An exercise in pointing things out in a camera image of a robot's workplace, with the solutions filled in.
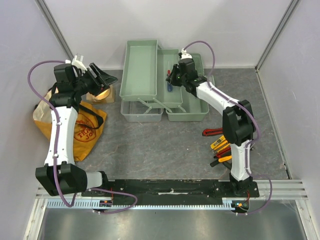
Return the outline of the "blue red screwdriver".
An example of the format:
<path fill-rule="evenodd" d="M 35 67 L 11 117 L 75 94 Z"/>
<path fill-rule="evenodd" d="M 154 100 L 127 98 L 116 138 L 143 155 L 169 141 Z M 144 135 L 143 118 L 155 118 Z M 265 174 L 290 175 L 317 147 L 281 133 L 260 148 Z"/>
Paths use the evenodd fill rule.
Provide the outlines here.
<path fill-rule="evenodd" d="M 170 75 L 171 75 L 171 71 L 168 70 L 168 71 L 167 71 L 167 78 L 166 78 L 166 81 L 167 81 L 167 91 L 168 91 L 168 92 L 172 92 L 172 91 L 173 91 L 173 86 L 172 86 L 172 84 L 171 84 Z"/>

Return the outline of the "green clear-lid toolbox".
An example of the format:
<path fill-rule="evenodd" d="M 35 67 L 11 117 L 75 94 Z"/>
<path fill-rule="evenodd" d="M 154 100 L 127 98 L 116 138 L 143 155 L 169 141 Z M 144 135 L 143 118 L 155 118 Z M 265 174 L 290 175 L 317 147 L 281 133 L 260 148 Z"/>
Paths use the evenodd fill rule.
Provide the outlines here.
<path fill-rule="evenodd" d="M 209 105 L 184 87 L 169 88 L 167 76 L 179 61 L 178 49 L 163 49 L 158 41 L 129 40 L 119 91 L 120 112 L 128 122 L 200 122 Z"/>

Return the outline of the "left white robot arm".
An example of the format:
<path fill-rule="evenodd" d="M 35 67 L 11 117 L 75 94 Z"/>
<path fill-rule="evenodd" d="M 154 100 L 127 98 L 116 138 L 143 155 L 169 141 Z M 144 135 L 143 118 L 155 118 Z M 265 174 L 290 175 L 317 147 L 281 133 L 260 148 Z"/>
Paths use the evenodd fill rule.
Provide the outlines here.
<path fill-rule="evenodd" d="M 56 79 L 47 104 L 51 110 L 52 128 L 47 157 L 35 177 L 50 196 L 76 194 L 91 189 L 98 196 L 110 191 L 103 171 L 87 173 L 74 162 L 74 132 L 82 96 L 97 96 L 109 89 L 118 79 L 91 63 L 59 62 L 53 68 Z"/>

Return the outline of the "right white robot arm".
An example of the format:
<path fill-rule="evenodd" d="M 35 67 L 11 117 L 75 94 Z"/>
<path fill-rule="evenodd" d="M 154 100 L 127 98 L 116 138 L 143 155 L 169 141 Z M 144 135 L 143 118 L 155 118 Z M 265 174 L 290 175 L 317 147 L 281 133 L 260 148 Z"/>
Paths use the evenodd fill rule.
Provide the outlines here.
<path fill-rule="evenodd" d="M 207 102 L 222 116 L 222 134 L 231 148 L 232 167 L 229 191 L 235 197 L 247 191 L 247 183 L 252 181 L 250 171 L 250 147 L 257 122 L 247 100 L 239 101 L 216 88 L 205 76 L 198 75 L 192 58 L 184 58 L 174 64 L 166 79 L 171 85 L 184 87 L 200 100 Z"/>

